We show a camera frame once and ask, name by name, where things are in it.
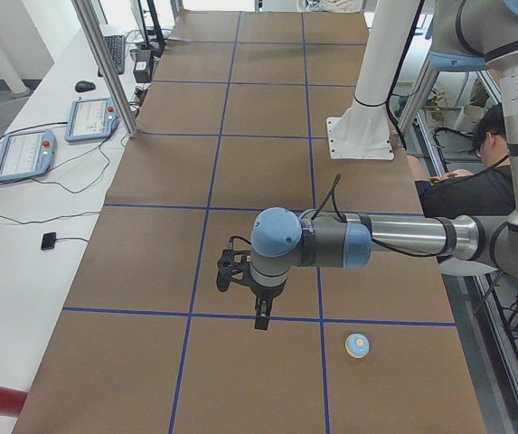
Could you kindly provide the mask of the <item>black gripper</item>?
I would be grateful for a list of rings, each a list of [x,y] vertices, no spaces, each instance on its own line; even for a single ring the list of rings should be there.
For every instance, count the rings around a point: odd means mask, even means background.
[[[256,296],[255,301],[255,323],[254,328],[257,330],[267,330],[269,324],[269,315],[273,305],[273,297],[270,294]]]

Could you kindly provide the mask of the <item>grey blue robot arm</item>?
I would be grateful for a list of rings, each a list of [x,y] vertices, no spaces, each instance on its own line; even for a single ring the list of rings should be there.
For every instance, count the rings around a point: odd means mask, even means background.
[[[250,288],[255,326],[268,327],[272,303],[292,267],[360,268],[372,249],[451,255],[518,278],[518,1],[440,1],[434,40],[447,54],[471,54],[498,72],[511,160],[514,211],[506,217],[443,217],[327,212],[259,214],[251,234]]]

